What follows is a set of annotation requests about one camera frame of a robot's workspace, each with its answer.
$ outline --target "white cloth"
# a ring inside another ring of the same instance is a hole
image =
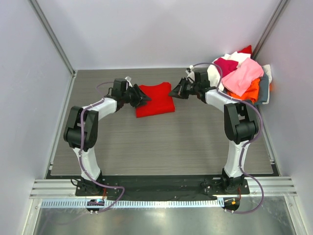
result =
[[[233,60],[233,61],[237,61],[238,62],[238,66],[237,68],[240,67],[241,63],[243,61],[245,61],[246,58],[250,58],[251,55],[250,54],[246,54],[246,53],[238,53],[238,52],[234,52],[231,55],[229,54],[225,54],[224,56],[222,56],[221,58],[225,59],[225,60]],[[219,80],[221,78],[220,73],[218,71],[218,69],[216,68],[216,66],[214,65],[210,65],[207,68],[207,75],[210,81],[210,86],[211,87],[216,87],[217,84],[219,83]],[[222,83],[220,83],[219,85],[219,89],[221,91],[224,90],[224,86]]]
[[[266,75],[268,76],[268,99],[266,102],[263,102],[262,104],[268,104],[269,103],[269,85],[272,82],[272,71],[270,69],[270,65],[264,65],[262,66],[264,72],[266,73]]]

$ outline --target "clothing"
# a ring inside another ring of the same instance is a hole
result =
[[[246,53],[246,54],[252,54],[252,46],[248,45],[247,47],[245,47],[242,50],[239,50],[238,53]]]
[[[272,82],[272,70],[270,68],[270,65],[263,65],[262,68],[268,76],[269,83],[271,83]]]
[[[251,55],[250,54],[246,54],[246,53],[238,53],[238,52],[234,52],[231,55],[229,55],[229,57],[227,58],[227,60],[234,60],[238,62],[238,66],[237,68],[239,68],[241,66],[241,64],[247,59],[250,58]]]
[[[248,89],[246,90],[245,93],[243,93],[242,96],[236,95],[231,91],[227,91],[227,94],[236,99],[241,99],[241,100],[249,99],[254,104],[255,102],[258,101],[259,90],[260,90],[260,86],[259,86],[260,80],[261,80],[260,78],[254,79],[250,87],[248,87]]]
[[[136,117],[146,117],[175,111],[173,98],[168,94],[172,89],[169,82],[163,82],[156,86],[140,85],[139,88],[149,97],[151,101],[136,108]]]
[[[268,98],[265,102],[263,102],[263,104],[268,104],[269,103],[269,92],[270,92],[270,86],[272,83],[272,71],[270,69],[270,65],[264,65],[262,66],[264,73],[266,73],[266,75],[268,76]]]
[[[228,75],[229,73],[233,72],[234,70],[237,69],[238,62],[233,61],[233,60],[225,60],[223,58],[218,58],[214,64],[218,65],[221,67],[222,72],[223,72],[223,77]]]
[[[268,87],[269,87],[269,82],[268,82],[268,75],[264,73],[263,77],[261,77],[261,80],[259,82],[259,96],[258,96],[258,101],[254,103],[254,105],[260,105],[264,102],[267,102],[268,100]]]
[[[234,52],[231,55],[229,54],[225,54],[224,56],[222,56],[222,59],[225,60],[233,60],[238,62],[237,68],[241,65],[241,63],[246,59],[246,58],[250,58],[250,54],[245,54],[245,53],[238,53],[238,52]],[[214,65],[210,65],[207,68],[207,74],[208,74],[208,78],[210,81],[210,86],[211,87],[216,87],[217,84],[219,83],[219,80],[221,78],[220,73],[218,71],[218,69],[214,66]],[[224,90],[224,85],[222,83],[220,83],[219,89],[221,91]]]
[[[264,71],[254,60],[247,58],[241,66],[222,78],[223,85],[231,92],[242,96],[256,78],[262,77]]]

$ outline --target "gray wall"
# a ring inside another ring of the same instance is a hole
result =
[[[38,0],[76,69],[177,68],[256,45],[279,0]]]
[[[1,1],[0,35],[0,233],[15,235],[44,176],[70,74],[28,1]]]
[[[262,107],[274,154],[313,221],[313,1],[291,1],[257,60],[271,64],[274,92]]]

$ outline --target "pink shirt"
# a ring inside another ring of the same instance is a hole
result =
[[[222,78],[223,85],[235,93],[242,96],[251,86],[253,80],[262,77],[264,71],[254,60],[247,58],[235,71]]]

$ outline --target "folded red shirt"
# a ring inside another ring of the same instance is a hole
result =
[[[151,98],[151,101],[147,101],[146,105],[136,108],[137,118],[175,111],[173,98],[168,95],[172,89],[171,83],[163,82],[155,86],[140,85],[139,88]]]

